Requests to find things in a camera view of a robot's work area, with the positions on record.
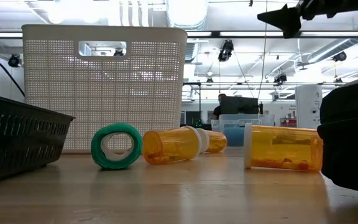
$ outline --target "wooden table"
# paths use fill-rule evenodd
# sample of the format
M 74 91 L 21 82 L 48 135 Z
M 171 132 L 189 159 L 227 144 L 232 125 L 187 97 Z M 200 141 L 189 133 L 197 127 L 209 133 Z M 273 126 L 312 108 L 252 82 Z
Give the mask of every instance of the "wooden table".
M 238 149 L 119 171 L 63 156 L 0 182 L 0 223 L 358 223 L 358 192 L 321 174 L 244 171 Z

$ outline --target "perforated basket wall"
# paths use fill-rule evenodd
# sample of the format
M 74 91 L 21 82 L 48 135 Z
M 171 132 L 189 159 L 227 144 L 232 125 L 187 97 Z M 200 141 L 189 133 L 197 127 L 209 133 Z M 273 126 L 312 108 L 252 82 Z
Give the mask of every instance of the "perforated basket wall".
M 26 102 L 75 116 L 64 151 L 89 151 L 95 132 L 129 123 L 141 134 L 179 127 L 186 32 L 155 27 L 25 25 Z M 125 41 L 123 57 L 84 57 L 79 41 Z M 109 146 L 126 149 L 115 137 Z

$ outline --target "person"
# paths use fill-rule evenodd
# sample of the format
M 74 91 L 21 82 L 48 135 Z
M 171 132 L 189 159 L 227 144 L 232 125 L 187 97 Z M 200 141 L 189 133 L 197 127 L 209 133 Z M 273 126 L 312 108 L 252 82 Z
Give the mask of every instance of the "person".
M 224 94 L 224 93 L 221 93 L 218 95 L 219 106 L 215 107 L 212 119 L 219 119 L 219 116 L 221 115 L 221 105 L 220 104 L 222 102 L 222 98 L 225 96 L 226 96 L 226 94 Z

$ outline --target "green tape roll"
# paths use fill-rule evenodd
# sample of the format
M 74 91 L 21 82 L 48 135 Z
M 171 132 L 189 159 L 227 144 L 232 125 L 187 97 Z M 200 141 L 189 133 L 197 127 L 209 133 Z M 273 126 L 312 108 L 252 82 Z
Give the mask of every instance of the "green tape roll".
M 119 155 L 107 151 L 107 141 L 115 134 L 128 134 L 132 139 L 132 147 L 124 154 Z M 95 133 L 91 143 L 91 153 L 94 162 L 102 168 L 123 169 L 134 163 L 142 153 L 142 136 L 129 124 L 112 124 Z

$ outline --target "black plastic basket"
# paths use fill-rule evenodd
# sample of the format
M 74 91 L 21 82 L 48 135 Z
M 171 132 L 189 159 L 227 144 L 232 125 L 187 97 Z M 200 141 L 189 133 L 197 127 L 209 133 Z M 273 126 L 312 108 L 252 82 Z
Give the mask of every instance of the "black plastic basket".
M 0 97 L 0 179 L 58 160 L 73 119 Z

